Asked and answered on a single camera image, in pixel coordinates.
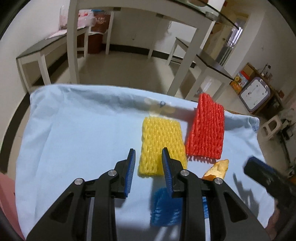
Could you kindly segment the blue foam net sleeve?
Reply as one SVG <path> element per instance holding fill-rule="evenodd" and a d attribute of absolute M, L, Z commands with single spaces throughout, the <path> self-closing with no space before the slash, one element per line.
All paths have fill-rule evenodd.
<path fill-rule="evenodd" d="M 157 190 L 152 198 L 151 225 L 168 227 L 182 222 L 183 199 L 172 198 L 166 188 Z"/>

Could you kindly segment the pink plastic bucket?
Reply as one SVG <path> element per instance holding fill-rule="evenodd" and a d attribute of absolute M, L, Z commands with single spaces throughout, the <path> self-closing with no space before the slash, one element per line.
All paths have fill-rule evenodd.
<path fill-rule="evenodd" d="M 25 240 L 16 211 L 15 181 L 1 173 L 1 230 L 8 239 Z"/>

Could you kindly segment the yellow foam net sleeve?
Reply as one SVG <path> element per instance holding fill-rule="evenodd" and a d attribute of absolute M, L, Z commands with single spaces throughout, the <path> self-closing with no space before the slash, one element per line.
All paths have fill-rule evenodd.
<path fill-rule="evenodd" d="M 187 168 L 180 123 L 166 118 L 146 117 L 142 123 L 142 149 L 138 167 L 141 177 L 163 176 L 163 148 L 167 148 L 170 157 L 180 161 L 184 169 Z"/>

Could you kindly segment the orange peel piece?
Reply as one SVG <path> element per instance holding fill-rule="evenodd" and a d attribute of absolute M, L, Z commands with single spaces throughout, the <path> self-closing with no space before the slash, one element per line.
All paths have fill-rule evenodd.
<path fill-rule="evenodd" d="M 224 179 L 228 170 L 229 160 L 220 160 L 216 162 L 202 177 L 203 180 L 213 181 L 215 178 Z"/>

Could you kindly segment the red foam net sleeve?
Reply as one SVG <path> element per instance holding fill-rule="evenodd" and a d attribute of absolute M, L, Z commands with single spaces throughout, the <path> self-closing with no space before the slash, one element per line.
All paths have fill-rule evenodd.
<path fill-rule="evenodd" d="M 221 158 L 225 130 L 224 107 L 210 95 L 199 95 L 194 121 L 185 143 L 186 154 L 218 160 Z"/>

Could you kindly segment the white plastic stool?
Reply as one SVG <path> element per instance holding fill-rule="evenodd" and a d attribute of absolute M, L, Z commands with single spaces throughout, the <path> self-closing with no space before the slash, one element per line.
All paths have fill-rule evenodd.
<path fill-rule="evenodd" d="M 270 120 L 266 121 L 261 129 L 263 137 L 266 140 L 271 140 L 281 130 L 282 122 L 278 115 L 273 116 Z"/>

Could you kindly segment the light blue floral cloth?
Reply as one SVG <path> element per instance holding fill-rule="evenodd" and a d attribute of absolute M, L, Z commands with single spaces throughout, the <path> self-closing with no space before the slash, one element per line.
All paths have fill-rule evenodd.
<path fill-rule="evenodd" d="M 40 87 L 30 102 L 16 162 L 16 208 L 24 237 L 76 178 L 100 177 L 133 148 L 136 166 L 131 192 L 126 200 L 115 201 L 118 240 L 179 240 L 180 226 L 150 225 L 151 196 L 166 184 L 164 177 L 137 174 L 142 122 L 147 116 L 177 120 L 185 141 L 196 102 L 138 89 L 72 84 Z M 274 199 L 243 172 L 249 157 L 265 161 L 258 128 L 258 118 L 225 111 L 221 159 L 229 160 L 224 180 L 266 227 Z"/>

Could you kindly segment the colourful cardboard box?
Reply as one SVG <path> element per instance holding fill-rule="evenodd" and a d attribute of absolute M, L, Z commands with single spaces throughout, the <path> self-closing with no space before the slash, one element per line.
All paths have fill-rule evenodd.
<path fill-rule="evenodd" d="M 231 81 L 230 86 L 237 94 L 239 94 L 243 90 L 245 85 L 248 84 L 249 79 L 250 77 L 243 70 L 241 70 L 237 73 L 234 80 Z"/>

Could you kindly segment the right dark-top white bench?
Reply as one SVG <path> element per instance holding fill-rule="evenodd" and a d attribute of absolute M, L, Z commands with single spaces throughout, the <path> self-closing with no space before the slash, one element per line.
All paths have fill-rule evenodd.
<path fill-rule="evenodd" d="M 174 45 L 171 49 L 170 55 L 166 61 L 166 64 L 170 64 L 173 54 L 178 46 L 180 46 L 187 54 L 190 44 L 191 43 L 188 41 L 176 38 Z M 194 57 L 193 62 L 196 63 L 196 66 L 201 70 L 201 72 L 198 78 L 195 80 L 193 86 L 189 90 L 188 94 L 186 95 L 185 99 L 190 101 L 198 101 L 198 98 L 195 97 L 198 89 L 201 87 L 201 84 L 206 80 L 207 77 L 211 77 L 215 80 L 218 80 L 221 83 L 218 90 L 216 90 L 216 92 L 212 96 L 212 99 L 214 101 L 217 101 L 221 94 L 225 91 L 227 86 L 231 83 L 231 81 L 234 80 L 233 77 L 224 69 L 224 67 L 222 67 L 218 62 L 216 62 L 210 55 L 208 55 L 202 49 L 199 49 L 197 51 L 197 54 Z M 176 92 L 174 93 L 171 90 L 171 87 L 173 87 L 174 83 L 176 83 L 175 80 L 173 80 L 172 84 L 170 85 L 167 95 L 175 96 Z"/>

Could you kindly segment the dark-top white bench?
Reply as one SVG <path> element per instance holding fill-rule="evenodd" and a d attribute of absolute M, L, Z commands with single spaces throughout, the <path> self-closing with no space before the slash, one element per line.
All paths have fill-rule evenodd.
<path fill-rule="evenodd" d="M 46 63 L 46 56 L 66 43 L 67 31 L 60 30 L 53 35 L 50 35 L 47 39 L 43 39 L 37 42 L 32 47 L 16 57 L 17 67 L 20 71 L 22 81 L 29 93 L 32 93 L 36 89 L 36 87 L 34 87 L 29 80 L 26 65 L 29 63 L 37 62 L 44 85 L 50 85 L 51 80 Z"/>
<path fill-rule="evenodd" d="M 191 43 L 188 41 L 176 38 L 174 45 L 171 49 L 170 55 L 166 61 L 166 64 L 170 64 L 173 54 L 178 46 L 180 46 L 187 54 L 190 44 Z M 224 67 L 222 67 L 218 62 L 216 62 L 210 55 L 208 55 L 202 49 L 199 49 L 197 51 L 197 54 L 194 57 L 193 62 L 196 63 L 196 66 L 201 70 L 201 72 L 198 78 L 195 80 L 193 86 L 189 90 L 188 94 L 186 95 L 185 99 L 190 101 L 198 101 L 198 98 L 195 97 L 198 89 L 201 87 L 201 84 L 206 80 L 207 77 L 211 77 L 215 80 L 218 80 L 221 83 L 218 90 L 216 90 L 216 92 L 212 96 L 212 99 L 214 101 L 217 101 L 221 94 L 225 91 L 227 86 L 231 83 L 231 81 L 234 80 L 233 77 L 224 69 Z M 174 93 L 171 90 L 171 87 L 173 87 L 174 83 L 176 83 L 175 80 L 173 80 L 172 84 L 170 85 L 167 95 L 175 96 L 176 92 Z"/>

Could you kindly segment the red gift bag under table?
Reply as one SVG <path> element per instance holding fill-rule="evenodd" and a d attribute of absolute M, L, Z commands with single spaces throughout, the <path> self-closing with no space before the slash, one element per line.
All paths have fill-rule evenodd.
<path fill-rule="evenodd" d="M 95 25 L 88 28 L 88 54 L 98 54 L 101 51 L 103 35 L 109 28 L 111 12 L 92 10 L 95 17 Z"/>

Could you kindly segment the left dark-top white bench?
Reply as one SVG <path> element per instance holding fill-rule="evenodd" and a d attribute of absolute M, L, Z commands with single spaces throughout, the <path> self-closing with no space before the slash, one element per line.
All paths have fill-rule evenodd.
<path fill-rule="evenodd" d="M 50 35 L 47 39 L 43 39 L 37 42 L 32 47 L 16 57 L 17 67 L 20 71 L 22 81 L 29 93 L 32 93 L 36 89 L 36 87 L 34 87 L 29 80 L 26 65 L 29 63 L 37 62 L 44 85 L 50 85 L 51 80 L 46 63 L 46 56 L 66 43 L 67 31 L 60 30 L 53 35 Z"/>

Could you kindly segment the pink white plastic bag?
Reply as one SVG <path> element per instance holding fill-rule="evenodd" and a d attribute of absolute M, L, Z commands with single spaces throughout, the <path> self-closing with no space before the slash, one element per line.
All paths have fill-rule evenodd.
<path fill-rule="evenodd" d="M 59 30 L 67 29 L 67 21 L 68 21 L 68 7 L 61 6 L 60 15 L 59 15 Z M 92 27 L 95 25 L 95 17 L 92 10 L 89 9 L 81 9 L 78 13 L 78 22 L 77 28 L 84 27 Z"/>

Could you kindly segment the white glass-top dining table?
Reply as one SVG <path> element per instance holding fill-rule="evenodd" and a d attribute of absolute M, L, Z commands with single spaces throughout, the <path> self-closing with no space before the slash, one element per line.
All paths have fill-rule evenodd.
<path fill-rule="evenodd" d="M 188 51 L 167 92 L 170 96 L 175 96 L 182 85 L 195 55 L 210 32 L 211 25 L 220 23 L 231 28 L 236 27 L 229 18 L 204 1 L 199 1 L 198 4 L 189 1 L 70 1 L 67 20 L 67 54 L 70 76 L 74 84 L 80 82 L 76 34 L 78 14 L 83 9 L 110 11 L 113 15 L 116 11 L 136 11 L 139 16 L 134 19 L 127 18 L 127 23 L 133 30 L 136 26 L 140 27 L 136 33 L 140 34 L 141 41 L 148 38 L 151 44 L 149 55 L 153 52 L 162 19 L 195 28 Z"/>

